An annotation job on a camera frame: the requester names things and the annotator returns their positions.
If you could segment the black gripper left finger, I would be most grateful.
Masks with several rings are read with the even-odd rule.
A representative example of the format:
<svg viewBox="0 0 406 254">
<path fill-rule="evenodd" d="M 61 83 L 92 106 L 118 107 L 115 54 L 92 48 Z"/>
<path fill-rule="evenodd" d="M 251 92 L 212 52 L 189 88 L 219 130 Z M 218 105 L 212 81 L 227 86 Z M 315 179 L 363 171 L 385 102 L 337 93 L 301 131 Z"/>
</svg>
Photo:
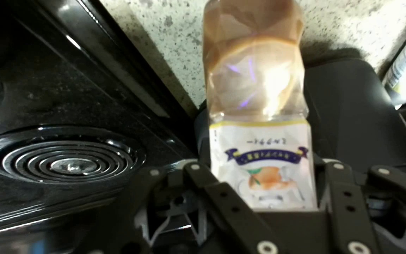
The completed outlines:
<svg viewBox="0 0 406 254">
<path fill-rule="evenodd" d="M 212 171 L 198 162 L 191 162 L 185 165 L 184 181 L 192 191 L 196 192 L 215 189 L 220 185 Z"/>
</svg>

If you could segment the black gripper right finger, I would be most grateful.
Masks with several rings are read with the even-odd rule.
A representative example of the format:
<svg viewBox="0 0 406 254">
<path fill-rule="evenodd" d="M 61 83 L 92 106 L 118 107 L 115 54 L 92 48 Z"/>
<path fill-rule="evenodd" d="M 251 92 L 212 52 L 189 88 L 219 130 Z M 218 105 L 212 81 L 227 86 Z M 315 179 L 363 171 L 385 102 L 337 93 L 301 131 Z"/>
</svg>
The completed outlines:
<svg viewBox="0 0 406 254">
<path fill-rule="evenodd" d="M 353 198 L 353 174 L 342 162 L 328 162 L 325 165 L 323 196 L 321 208 L 333 212 L 346 206 Z"/>
</svg>

